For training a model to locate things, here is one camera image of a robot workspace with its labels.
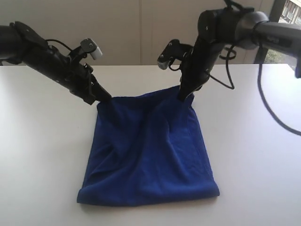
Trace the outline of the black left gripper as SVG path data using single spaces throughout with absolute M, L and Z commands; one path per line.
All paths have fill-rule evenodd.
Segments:
M 98 83 L 89 69 L 84 66 L 81 68 L 72 69 L 62 61 L 57 61 L 54 63 L 54 81 L 89 105 L 92 105 L 95 101 L 110 101 L 110 93 Z

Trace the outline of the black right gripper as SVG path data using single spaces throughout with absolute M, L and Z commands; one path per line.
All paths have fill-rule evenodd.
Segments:
M 190 55 L 184 61 L 182 79 L 177 99 L 184 101 L 205 84 L 210 72 L 223 49 L 223 43 L 196 42 Z

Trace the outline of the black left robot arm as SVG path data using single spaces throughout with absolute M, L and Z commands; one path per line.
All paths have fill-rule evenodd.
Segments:
M 2 25 L 0 60 L 13 65 L 24 63 L 67 88 L 89 105 L 95 101 L 106 102 L 111 99 L 111 95 L 93 75 L 93 68 L 80 63 L 88 55 L 94 60 L 102 56 L 100 48 L 92 39 L 84 39 L 66 56 L 49 42 L 22 22 Z

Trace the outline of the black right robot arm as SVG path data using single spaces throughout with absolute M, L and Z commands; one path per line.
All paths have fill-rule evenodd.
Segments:
M 243 49 L 263 46 L 300 60 L 301 28 L 271 22 L 263 12 L 252 8 L 204 11 L 198 18 L 195 44 L 182 63 L 179 100 L 185 100 L 209 80 L 209 73 L 225 45 Z

